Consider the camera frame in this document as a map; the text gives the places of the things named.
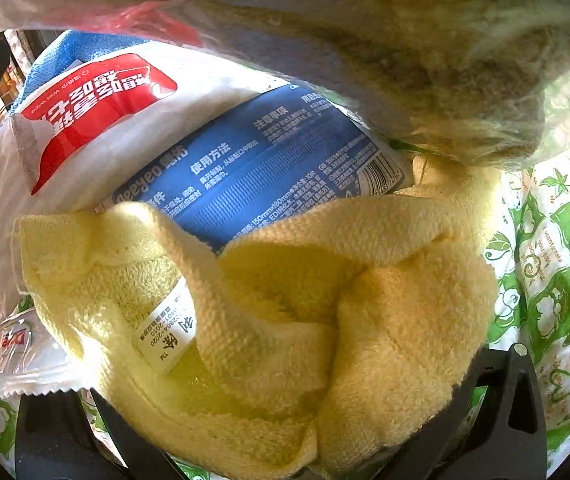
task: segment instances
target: wet wipe package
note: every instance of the wet wipe package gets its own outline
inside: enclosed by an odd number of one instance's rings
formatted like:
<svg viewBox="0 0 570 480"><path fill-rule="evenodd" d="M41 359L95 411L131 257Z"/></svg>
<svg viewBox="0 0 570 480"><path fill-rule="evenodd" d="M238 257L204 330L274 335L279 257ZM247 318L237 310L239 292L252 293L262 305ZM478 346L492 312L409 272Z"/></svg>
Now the wet wipe package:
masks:
<svg viewBox="0 0 570 480"><path fill-rule="evenodd" d="M209 122L102 201L148 202L215 251L335 198L411 185L402 155L328 99L296 84Z"/></svg>

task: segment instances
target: yellow cloth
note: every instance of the yellow cloth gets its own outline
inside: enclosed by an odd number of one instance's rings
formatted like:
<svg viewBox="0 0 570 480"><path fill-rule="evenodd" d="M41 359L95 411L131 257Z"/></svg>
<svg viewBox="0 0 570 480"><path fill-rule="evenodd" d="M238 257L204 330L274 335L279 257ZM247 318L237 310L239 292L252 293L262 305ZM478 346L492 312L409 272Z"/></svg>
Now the yellow cloth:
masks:
<svg viewBox="0 0 570 480"><path fill-rule="evenodd" d="M340 476L445 406L493 312L479 253L498 171L414 168L418 186L321 205L218 258L144 203L25 217L25 283L45 326L152 443L229 478L306 465ZM132 336L181 274L197 335L163 375Z"/></svg>

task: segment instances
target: beige fabric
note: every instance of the beige fabric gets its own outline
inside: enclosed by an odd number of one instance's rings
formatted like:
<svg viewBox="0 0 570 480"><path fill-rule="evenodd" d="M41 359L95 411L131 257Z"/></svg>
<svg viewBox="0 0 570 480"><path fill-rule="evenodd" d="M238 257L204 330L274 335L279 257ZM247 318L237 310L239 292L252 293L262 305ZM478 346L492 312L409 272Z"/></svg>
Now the beige fabric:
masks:
<svg viewBox="0 0 570 480"><path fill-rule="evenodd" d="M310 464L338 476L447 403L492 316L479 252L498 172L423 158L415 169L403 193L319 206L218 258L144 203L25 217L25 283L54 337L154 444L229 478ZM132 335L181 274L197 336L162 375Z"/></svg>

